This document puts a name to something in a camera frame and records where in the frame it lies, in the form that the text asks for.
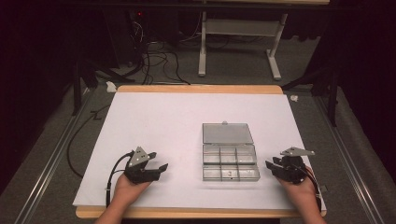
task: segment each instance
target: plastic organizer lid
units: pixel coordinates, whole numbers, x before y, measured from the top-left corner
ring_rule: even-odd
[[[203,135],[204,144],[253,144],[253,139],[246,123],[204,123]]]

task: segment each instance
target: white metal stand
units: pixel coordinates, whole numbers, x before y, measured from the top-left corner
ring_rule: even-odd
[[[277,68],[275,53],[282,36],[283,28],[288,14],[283,14],[280,21],[238,21],[238,20],[215,20],[208,19],[206,12],[202,13],[202,36],[201,50],[199,57],[198,76],[206,75],[206,34],[215,35],[258,35],[272,36],[274,45],[266,51],[268,62],[275,80],[280,80],[281,76]]]

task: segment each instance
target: black wall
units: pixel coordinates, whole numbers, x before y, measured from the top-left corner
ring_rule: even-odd
[[[36,1],[0,3],[0,192],[71,83],[62,14]]]
[[[306,73],[330,65],[376,154],[396,182],[396,2],[340,1]]]

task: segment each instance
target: metal rail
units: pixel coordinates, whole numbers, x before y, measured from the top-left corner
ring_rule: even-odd
[[[70,140],[71,134],[74,130],[74,127],[76,126],[76,123],[78,122],[80,115],[82,114],[82,111],[92,98],[93,91],[88,91],[88,89],[86,89],[84,94],[86,95],[86,97],[81,109],[67,123],[67,126],[62,133],[61,138],[59,139],[55,149],[53,150],[49,161],[47,162],[47,165],[45,166],[38,180],[36,181],[35,186],[33,187],[33,190],[29,195],[29,198],[26,200],[26,203],[24,204],[17,219],[15,220],[15,224],[30,222],[30,219],[34,214],[35,209],[37,208],[44,192],[46,191],[47,186],[50,184],[52,176],[54,175],[56,168],[58,167],[58,164],[62,159],[67,143]]]
[[[145,9],[145,10],[182,10],[182,11],[208,11],[208,12],[264,12],[264,11],[273,11],[273,12],[315,12],[315,13],[345,13],[351,11],[361,11],[362,6],[354,6],[354,7],[335,7],[328,5],[288,5],[288,4],[255,4],[255,3],[227,3],[227,4],[219,4],[219,3],[162,3],[159,1],[158,3],[133,3],[133,2],[86,2],[86,1],[62,1],[59,3],[61,6],[68,7],[99,7],[99,8],[133,8],[133,9]]]
[[[350,157],[348,149],[344,144],[344,141],[340,133],[335,127],[332,126],[332,123],[327,118],[327,109],[323,99],[321,97],[314,97],[314,100],[321,112],[321,115],[326,120],[329,130],[332,133],[332,137],[337,145],[338,153],[341,157],[341,162],[343,163],[346,169],[346,174],[348,175],[349,180],[352,183],[354,190],[356,191],[356,195],[361,201],[361,206],[363,207],[366,216],[369,218],[370,223],[373,224],[385,223],[381,215],[379,214],[378,209],[376,208],[375,202],[373,201],[370,191],[368,190],[366,184],[361,178],[361,175],[359,174],[359,171],[356,168],[355,163]]]

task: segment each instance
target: gray carpet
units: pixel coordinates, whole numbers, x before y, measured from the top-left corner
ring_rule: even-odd
[[[262,53],[265,49],[263,46],[270,44],[266,39],[251,43],[241,43],[240,40],[232,41],[225,48],[209,49],[206,77],[197,76],[199,57],[197,46],[180,45],[178,48],[162,49],[160,45],[153,45],[151,48],[176,52],[179,63],[178,73],[190,83],[283,85],[303,74],[317,43],[316,40],[303,43],[295,39],[281,41],[276,53],[279,70],[283,76],[281,81],[272,80],[268,62]],[[217,47],[221,46],[221,42],[213,41],[209,45]],[[167,55],[169,62],[165,68],[163,68],[163,63],[150,68],[149,73],[154,82],[175,82],[168,78],[176,78],[177,64],[172,57],[173,55]],[[161,61],[160,58],[152,58],[151,64],[155,64],[155,60]],[[128,68],[116,71],[124,73],[128,71]],[[134,78],[137,83],[140,83],[144,79],[144,74],[137,74]],[[290,101],[290,106],[305,147],[317,152],[317,155],[310,160],[318,182],[322,186],[323,199],[328,209],[325,219],[328,223],[371,223],[354,186],[351,184],[342,157],[336,149],[337,145],[334,142],[331,129],[318,108],[317,99],[309,93],[309,86],[300,86],[299,89],[285,93],[299,96],[298,102]],[[76,127],[79,127],[92,114],[91,110],[97,110],[110,104],[113,95],[113,93],[106,92],[105,82],[101,80],[99,87],[93,91],[91,100],[82,112]],[[396,211],[392,206],[396,204],[395,185],[371,148],[341,90],[338,102],[336,111],[338,127],[336,130],[342,135],[345,146],[349,149],[364,183],[370,190],[384,223],[392,223],[396,218]],[[2,194],[0,223],[14,223],[16,220],[52,151],[56,148],[58,140],[71,118],[72,110],[73,95],[70,90],[64,97],[62,105],[46,123],[45,130],[31,153]],[[82,174],[105,121],[106,112],[105,109],[99,113],[99,118],[102,119],[88,121],[70,147],[71,161],[76,170]],[[70,170],[65,154],[61,156],[41,201],[30,217],[30,223],[92,223],[92,220],[76,217],[76,208],[72,202],[81,180]],[[250,222],[263,223],[262,220],[250,220]],[[175,223],[175,221],[157,220],[156,223]],[[285,218],[281,219],[281,223],[294,224],[302,223],[302,221],[299,218]]]

